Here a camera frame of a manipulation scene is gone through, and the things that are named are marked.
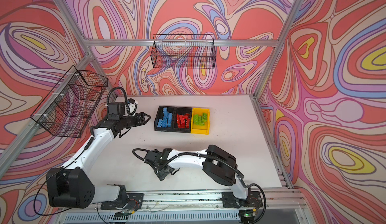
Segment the red lego brick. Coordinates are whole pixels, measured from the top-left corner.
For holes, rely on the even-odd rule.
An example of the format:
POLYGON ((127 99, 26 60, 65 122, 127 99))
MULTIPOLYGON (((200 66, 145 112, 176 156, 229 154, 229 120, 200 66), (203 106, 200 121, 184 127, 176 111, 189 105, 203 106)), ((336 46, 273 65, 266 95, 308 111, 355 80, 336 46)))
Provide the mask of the red lego brick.
POLYGON ((184 121, 185 121, 185 128, 190 128, 190 123, 191 123, 191 118, 190 118, 190 114, 189 113, 186 113, 184 114, 184 121))

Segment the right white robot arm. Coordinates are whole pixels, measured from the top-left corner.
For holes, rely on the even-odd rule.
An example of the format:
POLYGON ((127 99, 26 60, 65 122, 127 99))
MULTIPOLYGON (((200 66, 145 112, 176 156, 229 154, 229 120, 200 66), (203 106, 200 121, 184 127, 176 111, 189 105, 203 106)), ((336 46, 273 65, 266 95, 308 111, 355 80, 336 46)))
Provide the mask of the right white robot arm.
POLYGON ((236 199, 248 198, 248 187, 243 180, 244 174, 238 170, 236 158, 216 145, 195 152, 147 151, 142 161, 153 169, 160 181, 182 168, 198 168, 216 183, 228 186, 236 199))

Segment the green lego brick front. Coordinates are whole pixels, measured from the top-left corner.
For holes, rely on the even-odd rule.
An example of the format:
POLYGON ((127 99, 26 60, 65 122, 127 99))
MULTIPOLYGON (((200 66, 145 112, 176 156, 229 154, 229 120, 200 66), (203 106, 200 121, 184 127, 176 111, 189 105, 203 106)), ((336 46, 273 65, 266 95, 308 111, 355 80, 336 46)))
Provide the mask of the green lego brick front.
POLYGON ((201 116, 201 120, 202 120, 203 123, 207 122, 208 115, 206 113, 203 113, 202 116, 201 116))

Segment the blue lego brick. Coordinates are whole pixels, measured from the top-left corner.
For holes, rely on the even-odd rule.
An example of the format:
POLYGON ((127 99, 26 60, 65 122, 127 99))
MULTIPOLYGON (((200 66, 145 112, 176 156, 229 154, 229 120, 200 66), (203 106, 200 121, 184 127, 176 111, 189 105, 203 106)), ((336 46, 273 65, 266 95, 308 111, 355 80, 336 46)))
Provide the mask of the blue lego brick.
POLYGON ((169 112, 167 116, 167 127, 171 127, 173 113, 169 112))
POLYGON ((157 127, 158 127, 158 128, 166 128, 166 127, 167 127, 167 121, 166 121, 166 120, 159 119, 159 120, 158 120, 158 123, 157 123, 157 127))
POLYGON ((169 112, 167 111, 167 107, 164 107, 163 110, 163 120, 168 120, 169 112))

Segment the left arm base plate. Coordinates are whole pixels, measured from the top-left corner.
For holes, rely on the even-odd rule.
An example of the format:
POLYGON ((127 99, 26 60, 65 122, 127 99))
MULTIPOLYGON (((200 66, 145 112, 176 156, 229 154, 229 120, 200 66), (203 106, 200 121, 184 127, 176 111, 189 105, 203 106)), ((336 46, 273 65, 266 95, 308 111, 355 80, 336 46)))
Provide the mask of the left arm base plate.
POLYGON ((126 201, 107 201, 101 203, 102 210, 140 210, 143 204, 143 193, 127 193, 126 201))

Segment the green lego brick large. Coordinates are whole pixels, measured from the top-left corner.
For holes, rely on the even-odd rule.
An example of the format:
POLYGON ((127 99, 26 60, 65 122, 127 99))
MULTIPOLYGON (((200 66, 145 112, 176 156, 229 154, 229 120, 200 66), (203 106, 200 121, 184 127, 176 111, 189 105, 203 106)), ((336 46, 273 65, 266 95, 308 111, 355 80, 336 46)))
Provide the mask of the green lego brick large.
POLYGON ((198 114, 194 114, 193 121, 194 121, 194 124, 196 124, 196 125, 203 125, 204 124, 202 117, 198 114))

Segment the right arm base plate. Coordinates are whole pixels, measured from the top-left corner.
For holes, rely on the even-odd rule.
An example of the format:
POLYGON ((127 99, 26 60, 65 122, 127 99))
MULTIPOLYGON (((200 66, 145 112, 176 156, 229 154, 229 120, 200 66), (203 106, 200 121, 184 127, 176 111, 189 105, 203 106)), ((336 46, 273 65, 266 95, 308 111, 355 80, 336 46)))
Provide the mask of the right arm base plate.
POLYGON ((222 192, 221 201, 224 208, 262 208, 263 198, 260 191, 249 191, 247 199, 236 198, 232 192, 222 192))

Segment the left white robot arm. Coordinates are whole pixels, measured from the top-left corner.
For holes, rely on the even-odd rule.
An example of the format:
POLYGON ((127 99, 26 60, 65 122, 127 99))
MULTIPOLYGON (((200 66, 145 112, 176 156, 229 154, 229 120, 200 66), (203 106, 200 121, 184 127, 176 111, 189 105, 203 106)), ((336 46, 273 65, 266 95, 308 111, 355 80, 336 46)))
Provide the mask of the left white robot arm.
POLYGON ((127 205, 124 185, 96 186, 89 173, 108 144, 150 120, 149 115, 137 113, 137 106, 137 101, 131 98, 125 102, 109 103, 107 115, 91 127, 91 136, 82 147, 61 167, 48 171, 46 185, 51 207, 85 209, 91 204, 106 202, 118 208, 127 205))

